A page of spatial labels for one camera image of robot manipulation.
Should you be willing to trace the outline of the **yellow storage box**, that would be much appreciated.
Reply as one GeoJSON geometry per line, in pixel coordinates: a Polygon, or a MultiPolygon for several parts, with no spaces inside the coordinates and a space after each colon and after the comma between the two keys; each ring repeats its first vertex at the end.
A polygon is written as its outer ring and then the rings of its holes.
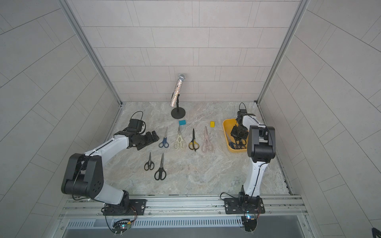
{"type": "Polygon", "coordinates": [[[226,119],[223,122],[223,129],[230,152],[241,153],[247,151],[249,132],[244,126],[237,124],[235,119],[226,119]]]}

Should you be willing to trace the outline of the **black handled scissors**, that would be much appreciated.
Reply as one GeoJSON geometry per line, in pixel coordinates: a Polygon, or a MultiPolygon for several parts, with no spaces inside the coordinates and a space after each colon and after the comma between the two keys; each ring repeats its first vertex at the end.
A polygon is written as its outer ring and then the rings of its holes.
{"type": "Polygon", "coordinates": [[[246,140],[235,137],[235,149],[246,149],[246,140]]]}

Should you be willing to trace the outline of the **dark blue handled scissors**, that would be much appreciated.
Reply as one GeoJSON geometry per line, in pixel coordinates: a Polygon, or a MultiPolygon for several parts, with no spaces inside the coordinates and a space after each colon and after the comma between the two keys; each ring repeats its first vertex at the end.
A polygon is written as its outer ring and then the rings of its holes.
{"type": "Polygon", "coordinates": [[[226,138],[228,140],[228,144],[229,144],[230,148],[236,149],[236,144],[230,139],[230,137],[227,133],[226,133],[226,138]]]}

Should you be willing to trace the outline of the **small black scissors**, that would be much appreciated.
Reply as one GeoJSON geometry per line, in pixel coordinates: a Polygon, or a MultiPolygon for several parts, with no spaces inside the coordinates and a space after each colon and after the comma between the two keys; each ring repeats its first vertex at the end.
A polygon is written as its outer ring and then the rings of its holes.
{"type": "Polygon", "coordinates": [[[152,159],[151,159],[151,153],[150,153],[150,154],[149,154],[149,160],[145,163],[145,165],[144,165],[144,169],[145,169],[146,171],[148,171],[148,170],[153,170],[154,167],[155,167],[155,164],[154,164],[154,162],[153,162],[152,159]]]}

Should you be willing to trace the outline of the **pink kitchen scissors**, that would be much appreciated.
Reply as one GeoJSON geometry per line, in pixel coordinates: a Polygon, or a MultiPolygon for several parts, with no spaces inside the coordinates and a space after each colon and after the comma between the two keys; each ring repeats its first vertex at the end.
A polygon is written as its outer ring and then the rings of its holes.
{"type": "Polygon", "coordinates": [[[207,127],[204,129],[204,143],[202,145],[202,152],[206,153],[207,151],[213,151],[213,145],[209,140],[209,135],[207,131],[207,127]]]}

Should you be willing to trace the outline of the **large black steel scissors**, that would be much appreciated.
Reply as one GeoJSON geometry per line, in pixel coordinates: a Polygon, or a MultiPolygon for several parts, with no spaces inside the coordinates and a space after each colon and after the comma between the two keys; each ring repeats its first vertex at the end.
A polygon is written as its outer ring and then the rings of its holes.
{"type": "Polygon", "coordinates": [[[167,176],[167,173],[164,170],[164,153],[163,153],[161,156],[160,167],[155,172],[154,178],[155,178],[155,180],[165,180],[166,176],[167,176]]]}

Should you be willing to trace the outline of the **beige kitchen scissors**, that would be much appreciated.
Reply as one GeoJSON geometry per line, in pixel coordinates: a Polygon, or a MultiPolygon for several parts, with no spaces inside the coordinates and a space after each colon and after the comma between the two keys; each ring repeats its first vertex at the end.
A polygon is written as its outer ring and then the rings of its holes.
{"type": "Polygon", "coordinates": [[[181,126],[178,128],[178,136],[174,143],[174,149],[185,149],[186,148],[186,142],[184,141],[181,133],[181,126]]]}

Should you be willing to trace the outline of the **black yellow scissors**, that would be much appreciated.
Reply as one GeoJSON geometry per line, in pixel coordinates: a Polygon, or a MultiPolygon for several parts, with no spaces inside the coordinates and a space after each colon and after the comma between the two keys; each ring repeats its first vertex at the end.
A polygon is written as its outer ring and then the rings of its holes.
{"type": "Polygon", "coordinates": [[[195,140],[195,130],[192,130],[192,140],[189,143],[189,149],[197,151],[199,149],[199,144],[195,140]]]}

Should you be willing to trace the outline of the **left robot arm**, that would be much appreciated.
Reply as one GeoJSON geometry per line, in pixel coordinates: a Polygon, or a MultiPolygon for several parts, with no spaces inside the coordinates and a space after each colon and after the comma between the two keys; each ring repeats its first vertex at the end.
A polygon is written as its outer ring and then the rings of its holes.
{"type": "Polygon", "coordinates": [[[63,177],[62,193],[128,207],[129,193],[104,182],[103,166],[122,150],[132,147],[140,150],[158,140],[155,131],[144,134],[119,131],[95,149],[84,154],[72,154],[63,177]]]}

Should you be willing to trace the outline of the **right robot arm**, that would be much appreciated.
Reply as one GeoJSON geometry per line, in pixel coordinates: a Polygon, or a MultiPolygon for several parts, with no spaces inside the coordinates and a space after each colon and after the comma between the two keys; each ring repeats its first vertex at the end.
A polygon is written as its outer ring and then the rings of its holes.
{"type": "Polygon", "coordinates": [[[260,197],[260,186],[266,167],[276,154],[275,128],[261,124],[254,114],[240,109],[237,112],[237,125],[231,136],[241,149],[245,147],[250,159],[248,177],[239,193],[241,203],[253,203],[260,197]]]}

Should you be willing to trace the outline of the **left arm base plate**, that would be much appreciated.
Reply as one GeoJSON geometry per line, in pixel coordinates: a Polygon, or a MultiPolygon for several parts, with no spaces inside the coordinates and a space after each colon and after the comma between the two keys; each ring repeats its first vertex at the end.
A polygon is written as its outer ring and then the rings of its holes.
{"type": "Polygon", "coordinates": [[[146,199],[130,199],[129,203],[125,200],[119,205],[105,204],[101,209],[104,216],[141,216],[145,212],[146,199]]]}

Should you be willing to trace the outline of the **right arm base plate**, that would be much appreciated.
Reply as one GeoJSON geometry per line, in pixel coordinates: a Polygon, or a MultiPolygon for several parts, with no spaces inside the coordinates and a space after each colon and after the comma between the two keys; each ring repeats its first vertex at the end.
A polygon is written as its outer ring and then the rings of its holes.
{"type": "Polygon", "coordinates": [[[252,197],[250,201],[240,202],[238,198],[224,198],[226,214],[264,214],[266,212],[261,197],[252,197]]]}

